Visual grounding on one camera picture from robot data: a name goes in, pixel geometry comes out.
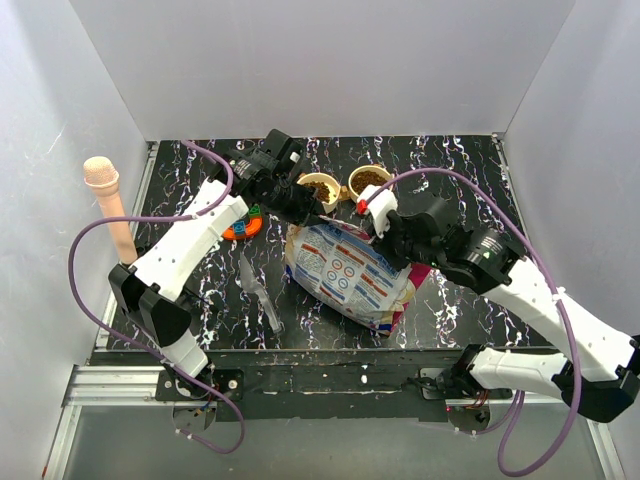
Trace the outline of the pink pet food bag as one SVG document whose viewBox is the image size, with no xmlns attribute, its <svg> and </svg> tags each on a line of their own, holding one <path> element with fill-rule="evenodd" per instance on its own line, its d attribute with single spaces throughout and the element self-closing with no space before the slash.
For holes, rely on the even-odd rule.
<svg viewBox="0 0 640 480">
<path fill-rule="evenodd" d="M 389 336 L 431 268 L 396 270 L 352 224 L 326 218 L 313 226 L 289 225 L 287 274 L 323 304 L 350 320 Z"/>
</svg>

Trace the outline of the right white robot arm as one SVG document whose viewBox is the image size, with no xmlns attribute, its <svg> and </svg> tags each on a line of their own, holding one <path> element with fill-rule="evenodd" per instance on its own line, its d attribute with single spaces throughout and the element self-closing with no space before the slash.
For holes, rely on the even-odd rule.
<svg viewBox="0 0 640 480">
<path fill-rule="evenodd" d="M 579 415 L 609 423 L 639 394 L 639 339 L 605 324 L 561 291 L 552 292 L 524 247 L 489 227 L 471 229 L 446 200 L 430 196 L 426 209 L 398 213 L 388 189 L 367 186 L 357 201 L 369 216 L 373 249 L 392 266 L 425 265 L 448 281 L 506 308 L 556 347 L 524 354 L 470 344 L 456 363 L 426 386 L 475 397 L 499 389 L 535 392 L 570 404 Z"/>
</svg>

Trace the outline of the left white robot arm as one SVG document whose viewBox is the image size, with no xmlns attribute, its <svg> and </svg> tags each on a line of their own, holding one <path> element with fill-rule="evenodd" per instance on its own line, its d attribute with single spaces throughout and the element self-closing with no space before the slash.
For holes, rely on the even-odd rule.
<svg viewBox="0 0 640 480">
<path fill-rule="evenodd" d="M 160 240 L 129 265 L 113 268 L 109 282 L 120 309 L 153 341 L 177 390 L 200 400 L 212 390 L 213 367 L 191 331 L 187 280 L 251 207 L 298 226 L 321 223 L 325 210 L 318 193 L 297 182 L 302 145 L 277 129 L 246 151 L 224 155 L 184 145 L 211 164 L 207 177 Z"/>
</svg>

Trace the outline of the clear plastic scoop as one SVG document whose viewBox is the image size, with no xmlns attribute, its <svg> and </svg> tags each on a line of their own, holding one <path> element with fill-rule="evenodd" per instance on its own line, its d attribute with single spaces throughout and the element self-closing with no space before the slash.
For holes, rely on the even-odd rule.
<svg viewBox="0 0 640 480">
<path fill-rule="evenodd" d="M 258 282 L 251 264 L 243 253 L 241 253 L 239 257 L 239 267 L 242 289 L 247 294 L 253 294 L 257 297 L 268 317 L 272 331 L 275 334 L 280 334 L 283 331 L 283 323 L 280 321 L 279 316 L 276 313 L 274 305 L 268 296 L 267 290 Z"/>
</svg>

